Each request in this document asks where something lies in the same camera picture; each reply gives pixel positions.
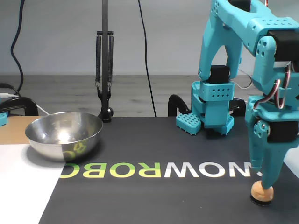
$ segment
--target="spring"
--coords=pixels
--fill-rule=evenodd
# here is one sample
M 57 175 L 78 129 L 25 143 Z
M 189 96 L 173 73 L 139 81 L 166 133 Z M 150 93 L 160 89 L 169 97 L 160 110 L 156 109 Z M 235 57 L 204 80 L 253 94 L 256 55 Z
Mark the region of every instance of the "spring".
M 97 47 L 96 47 L 96 67 L 95 67 L 95 86 L 100 86 L 101 81 L 101 41 L 102 37 L 97 36 Z
M 114 38 L 113 36 L 109 36 L 108 82 L 110 83 L 112 83 L 112 75 L 113 75 L 113 46 L 114 46 Z

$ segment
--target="wire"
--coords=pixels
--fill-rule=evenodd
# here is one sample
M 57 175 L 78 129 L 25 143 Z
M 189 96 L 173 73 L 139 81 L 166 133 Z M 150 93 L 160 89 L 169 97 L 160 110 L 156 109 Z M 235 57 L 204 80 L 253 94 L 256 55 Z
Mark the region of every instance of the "wire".
M 275 93 L 279 90 L 280 83 L 281 83 L 280 79 L 275 80 L 275 83 L 274 83 L 270 93 L 267 96 L 265 96 L 263 99 L 256 101 L 253 105 L 253 109 L 256 109 L 260 103 L 268 102 L 275 95 Z
M 149 91 L 150 91 L 150 97 L 151 97 L 151 102 L 153 104 L 153 109 L 154 109 L 154 113 L 155 113 L 155 117 L 157 117 L 156 114 L 156 109 L 155 109 L 155 102 L 154 102 L 154 98 L 153 98 L 153 92 L 151 90 L 151 84 L 150 84 L 150 76 L 149 76 L 149 69 L 148 69 L 148 56 L 147 56 L 147 52 L 148 52 L 148 44 L 147 44 L 147 38 L 146 38 L 146 31 L 145 31 L 145 26 L 144 26 L 144 21 L 143 21 L 143 15 L 142 15 L 142 10 L 141 10 L 141 4 L 140 4 L 140 0 L 138 0 L 138 4 L 139 4 L 139 10 L 140 10 L 140 16 L 141 16 L 141 21 L 142 21 L 142 25 L 143 25 L 143 31 L 144 31 L 144 41 L 145 41 L 145 68 L 146 68 L 146 74 L 148 76 L 148 81 L 149 81 Z
M 282 99 L 280 99 L 279 90 L 277 90 L 275 93 L 275 97 L 274 97 L 275 106 L 280 110 L 282 110 L 285 107 L 286 89 L 288 88 L 289 83 L 290 83 L 291 70 L 292 70 L 292 62 L 291 62 L 291 64 L 288 64 L 288 66 L 285 69 L 285 80 L 284 80 L 284 84 L 283 84 L 283 88 L 285 89 L 284 97 Z
M 23 69 L 21 67 L 21 64 L 19 63 L 18 59 L 14 55 L 14 47 L 15 47 L 15 44 L 17 43 L 17 40 L 18 40 L 20 32 L 21 32 L 21 28 L 22 28 L 24 3 L 25 3 L 25 0 L 21 0 L 20 11 L 19 11 L 19 25 L 18 25 L 17 33 L 15 34 L 15 37 L 14 37 L 14 41 L 13 41 L 13 43 L 11 45 L 11 48 L 10 48 L 10 54 L 13 57 L 14 61 L 16 62 L 17 66 L 19 68 L 20 74 L 21 74 L 21 83 L 20 83 L 20 85 L 19 85 L 19 87 L 17 89 L 17 92 L 20 92 L 20 90 L 21 90 L 21 88 L 23 86 L 23 83 L 24 83 L 24 74 L 23 74 Z
M 241 87 L 237 82 L 232 81 L 232 80 L 231 80 L 231 82 L 235 83 L 241 90 L 249 89 L 252 86 L 252 84 L 253 84 L 252 77 L 249 74 L 247 74 L 245 71 L 241 70 L 241 69 L 239 69 L 239 71 L 242 72 L 242 73 L 244 73 L 245 75 L 247 75 L 250 78 L 250 84 L 248 86 L 246 86 L 246 87 Z

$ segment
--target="metal bowl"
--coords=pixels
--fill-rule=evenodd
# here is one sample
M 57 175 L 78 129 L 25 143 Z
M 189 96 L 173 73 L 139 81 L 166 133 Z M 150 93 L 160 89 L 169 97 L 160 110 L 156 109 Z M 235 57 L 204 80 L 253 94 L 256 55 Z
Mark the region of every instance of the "metal bowl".
M 71 161 L 95 147 L 102 128 L 102 120 L 92 114 L 61 112 L 33 121 L 25 134 L 31 146 L 46 158 Z

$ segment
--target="white wall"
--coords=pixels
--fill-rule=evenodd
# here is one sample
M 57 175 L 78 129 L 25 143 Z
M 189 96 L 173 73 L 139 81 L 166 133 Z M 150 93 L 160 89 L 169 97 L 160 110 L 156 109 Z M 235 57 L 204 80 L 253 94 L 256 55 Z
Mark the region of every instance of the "white wall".
M 0 74 L 18 74 L 10 56 L 21 0 L 0 1 Z M 141 0 L 148 34 L 151 74 L 198 73 L 201 39 L 210 0 Z M 23 27 L 15 47 L 25 74 L 94 74 L 101 0 L 26 0 Z M 278 16 L 296 16 L 298 0 L 270 0 Z M 114 73 L 145 74 L 144 38 L 137 0 L 109 0 L 114 31 Z M 225 63 L 222 50 L 214 60 Z M 241 68 L 253 70 L 243 53 Z

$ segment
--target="yellow letter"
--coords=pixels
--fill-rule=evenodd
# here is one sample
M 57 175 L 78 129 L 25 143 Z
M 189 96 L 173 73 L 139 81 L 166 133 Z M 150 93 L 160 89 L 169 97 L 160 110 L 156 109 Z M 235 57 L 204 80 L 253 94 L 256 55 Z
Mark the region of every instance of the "yellow letter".
M 71 172 L 68 175 L 60 175 L 60 178 L 71 178 L 79 173 L 80 167 L 77 164 L 74 163 L 66 163 L 65 166 L 71 166 L 74 167 L 73 172 Z
M 91 166 L 100 166 L 99 169 L 92 169 Z M 89 163 L 84 166 L 84 169 L 86 170 L 83 173 L 83 177 L 86 178 L 103 178 L 105 175 L 106 170 L 106 163 Z M 90 175 L 92 172 L 98 172 L 96 175 Z
M 161 169 L 160 169 L 160 163 L 155 162 L 155 167 L 151 168 L 148 165 L 146 165 L 144 162 L 139 163 L 140 166 L 142 166 L 144 169 L 139 170 L 139 175 L 143 177 L 161 177 Z M 145 172 L 153 171 L 154 174 L 146 174 Z
M 116 172 L 116 169 L 119 166 L 127 166 L 129 167 L 129 172 L 127 174 L 118 174 Z M 121 163 L 116 163 L 114 164 L 111 168 L 110 168 L 110 174 L 114 177 L 118 177 L 118 178 L 125 178 L 125 177 L 129 177 L 132 176 L 135 173 L 135 167 L 133 164 L 131 163 L 127 163 L 127 162 L 121 162 Z

